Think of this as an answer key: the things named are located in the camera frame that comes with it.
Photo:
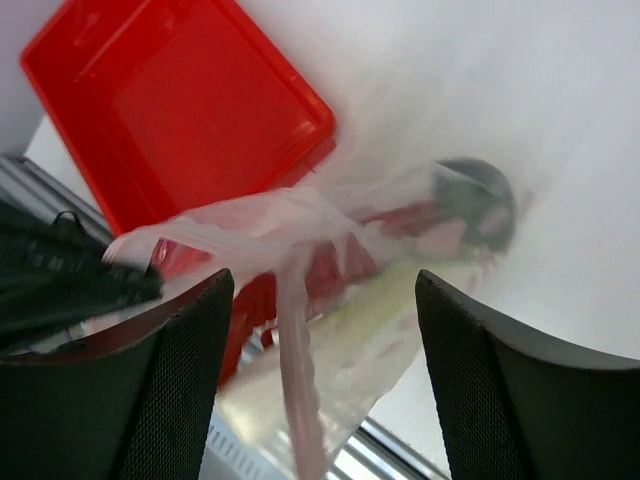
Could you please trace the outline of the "green avocado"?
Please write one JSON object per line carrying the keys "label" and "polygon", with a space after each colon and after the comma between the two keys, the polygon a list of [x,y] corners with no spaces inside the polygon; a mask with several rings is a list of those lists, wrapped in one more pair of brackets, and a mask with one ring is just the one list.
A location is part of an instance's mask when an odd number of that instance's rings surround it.
{"label": "green avocado", "polygon": [[441,219],[465,223],[464,243],[493,252],[507,250],[518,207],[509,180],[493,164],[475,157],[438,160],[434,200]]}

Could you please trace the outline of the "red toy lobster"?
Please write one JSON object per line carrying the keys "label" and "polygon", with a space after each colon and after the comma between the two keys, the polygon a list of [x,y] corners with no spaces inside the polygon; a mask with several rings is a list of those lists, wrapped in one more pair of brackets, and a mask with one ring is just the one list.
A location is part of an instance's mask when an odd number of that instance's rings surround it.
{"label": "red toy lobster", "polygon": [[[439,223],[438,202],[433,199],[410,203],[387,211],[372,210],[354,213],[360,226],[373,229],[391,239],[417,239],[426,235]],[[379,268],[361,240],[353,233],[339,238],[341,251],[334,243],[320,243],[305,276],[310,301],[335,299],[346,287],[372,276]]]}

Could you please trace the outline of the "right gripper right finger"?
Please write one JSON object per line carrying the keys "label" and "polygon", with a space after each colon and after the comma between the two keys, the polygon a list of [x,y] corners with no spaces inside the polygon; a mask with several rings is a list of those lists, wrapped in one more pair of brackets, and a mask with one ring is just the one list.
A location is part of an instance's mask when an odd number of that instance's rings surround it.
{"label": "right gripper right finger", "polygon": [[635,479],[639,363],[559,339],[429,271],[418,323],[455,479]]}

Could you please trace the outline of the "red plastic tray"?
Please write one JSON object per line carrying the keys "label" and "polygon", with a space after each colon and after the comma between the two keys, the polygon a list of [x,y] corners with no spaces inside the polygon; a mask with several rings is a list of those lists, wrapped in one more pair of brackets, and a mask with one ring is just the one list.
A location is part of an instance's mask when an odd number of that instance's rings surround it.
{"label": "red plastic tray", "polygon": [[335,145],[331,109],[234,1],[67,1],[21,65],[117,234],[291,186]]}

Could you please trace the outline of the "clear zip top bag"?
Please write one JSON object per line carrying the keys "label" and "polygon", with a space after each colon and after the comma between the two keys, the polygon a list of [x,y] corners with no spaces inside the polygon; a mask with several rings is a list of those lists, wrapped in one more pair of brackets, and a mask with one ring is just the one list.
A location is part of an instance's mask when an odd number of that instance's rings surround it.
{"label": "clear zip top bag", "polygon": [[157,267],[165,300],[230,271],[216,410],[295,478],[319,479],[417,355],[419,271],[476,288],[508,252],[523,199],[491,163],[451,158],[188,210],[118,237],[104,257]]}

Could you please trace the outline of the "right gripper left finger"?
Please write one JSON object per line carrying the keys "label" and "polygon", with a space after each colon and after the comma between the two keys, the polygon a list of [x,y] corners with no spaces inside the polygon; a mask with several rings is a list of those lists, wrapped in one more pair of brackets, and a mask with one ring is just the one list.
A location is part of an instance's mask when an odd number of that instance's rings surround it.
{"label": "right gripper left finger", "polygon": [[221,270],[47,354],[1,362],[5,479],[195,479],[229,331]]}

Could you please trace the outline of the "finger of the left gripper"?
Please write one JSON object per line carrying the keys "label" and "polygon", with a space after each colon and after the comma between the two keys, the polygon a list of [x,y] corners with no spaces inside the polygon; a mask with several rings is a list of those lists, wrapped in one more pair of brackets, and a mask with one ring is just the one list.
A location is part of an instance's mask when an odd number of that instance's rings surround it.
{"label": "finger of the left gripper", "polygon": [[153,267],[103,260],[72,211],[47,223],[1,203],[1,348],[21,350],[80,322],[161,297]]}

